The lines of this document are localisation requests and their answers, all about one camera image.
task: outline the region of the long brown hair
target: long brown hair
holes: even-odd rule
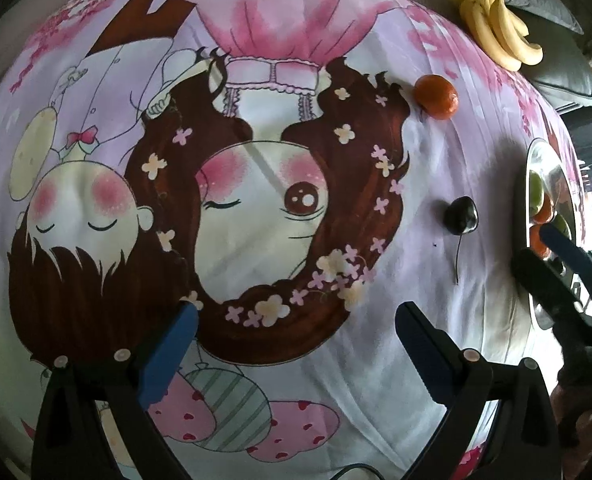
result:
[[[134,350],[178,312],[186,291],[185,259],[164,253],[154,231],[139,232],[129,257],[103,279],[85,251],[51,248],[52,258],[27,234],[26,215],[12,240],[9,309],[20,341],[47,367]]]
[[[374,240],[385,246],[400,224],[402,200],[400,194],[390,192],[390,187],[409,167],[409,160],[404,160],[401,134],[409,105],[400,87],[388,84],[382,73],[375,76],[374,86],[367,75],[349,68],[343,57],[331,61],[326,69],[332,83],[318,97],[323,115],[292,124],[281,136],[281,140],[310,150],[329,190],[325,216],[311,241],[304,267],[293,279],[251,287],[240,298],[220,304],[205,293],[196,275],[194,246],[201,199],[195,175],[213,154],[252,139],[245,121],[225,117],[214,109],[214,94],[208,89],[209,73],[193,76],[173,88],[171,105],[158,118],[149,121],[144,117],[144,137],[127,165],[125,178],[137,202],[154,210],[154,229],[174,230],[172,246],[187,259],[190,290],[195,290],[204,304],[198,341],[224,361],[278,364],[307,354],[328,339],[349,315],[345,301],[332,288],[333,282],[325,283],[321,290],[308,290],[303,304],[292,306],[290,314],[272,326],[244,326],[228,322],[225,317],[231,306],[253,311],[257,302],[273,295],[288,303],[294,291],[308,289],[313,272],[318,270],[317,260],[333,250],[343,251],[349,246],[356,250],[356,258],[365,269],[371,270],[380,256],[380,251],[374,250]],[[341,88],[349,99],[339,99],[336,91]],[[340,143],[334,132],[344,124],[354,132],[354,138],[346,144]],[[181,150],[172,143],[179,128],[192,129]],[[385,150],[393,168],[387,176],[376,166],[378,158],[372,155],[376,148]],[[141,169],[151,153],[167,161],[167,167],[153,181]],[[389,200],[385,210],[375,208],[377,199]]]

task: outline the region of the table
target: table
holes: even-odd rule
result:
[[[458,91],[449,121],[411,97],[427,73]],[[56,357],[132,348],[185,298],[198,338],[149,412],[195,478],[399,478],[443,413],[401,302],[488,360],[529,351],[509,258],[535,137],[582,218],[556,112],[409,0],[70,2],[0,86],[0,409],[31,433]]]

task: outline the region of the brown eye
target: brown eye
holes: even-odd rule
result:
[[[318,189],[309,182],[297,182],[285,193],[285,209],[294,215],[308,215],[318,207]]]

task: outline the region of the bunch of bananas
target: bunch of bananas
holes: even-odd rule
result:
[[[505,7],[505,0],[453,0],[476,43],[500,66],[516,72],[522,63],[542,60],[542,48],[529,43],[527,25]]]

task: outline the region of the pink bow tie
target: pink bow tie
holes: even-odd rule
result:
[[[96,134],[98,133],[98,128],[95,126],[91,126],[87,130],[81,133],[72,132],[67,134],[67,143],[65,144],[65,149],[70,149],[74,144],[77,142],[84,142],[85,144],[92,144],[96,140]]]

